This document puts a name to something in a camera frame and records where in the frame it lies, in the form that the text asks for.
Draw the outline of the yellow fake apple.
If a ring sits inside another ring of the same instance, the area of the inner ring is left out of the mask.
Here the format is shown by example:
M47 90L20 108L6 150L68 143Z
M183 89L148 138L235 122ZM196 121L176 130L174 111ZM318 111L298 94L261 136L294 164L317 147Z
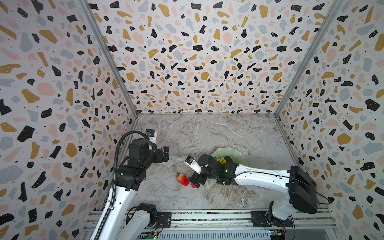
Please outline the yellow fake apple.
M227 162L224 158L220 158L218 161L219 161L221 164L225 164L225 163Z

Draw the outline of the red fake strawberry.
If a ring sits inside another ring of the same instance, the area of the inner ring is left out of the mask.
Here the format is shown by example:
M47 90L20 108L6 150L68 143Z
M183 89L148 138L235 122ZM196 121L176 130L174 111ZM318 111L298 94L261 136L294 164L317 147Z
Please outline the red fake strawberry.
M188 186L189 185L189 180L184 174L178 174L177 175L177 181L183 185L183 186Z

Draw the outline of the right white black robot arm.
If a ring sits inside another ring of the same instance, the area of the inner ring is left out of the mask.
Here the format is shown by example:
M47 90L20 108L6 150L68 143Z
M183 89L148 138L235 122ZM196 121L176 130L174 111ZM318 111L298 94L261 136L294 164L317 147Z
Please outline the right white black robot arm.
M298 166L288 170L264 170L235 163L207 154L198 159L188 156L185 164L194 170L190 181L199 188L208 179L223 186L256 186L278 191L282 197L270 203L268 220L286 220L294 213L315 214L318 211L317 184Z

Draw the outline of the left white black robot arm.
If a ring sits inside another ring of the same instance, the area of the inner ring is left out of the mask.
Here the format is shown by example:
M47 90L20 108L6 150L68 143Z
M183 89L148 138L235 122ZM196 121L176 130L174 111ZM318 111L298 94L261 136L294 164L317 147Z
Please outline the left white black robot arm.
M116 240L126 210L135 197L146 171L154 163L169 160L169 147L158 149L148 139L134 139L129 144L129 154L124 158L126 165L115 167L113 181L108 196L108 205L104 208L92 240Z

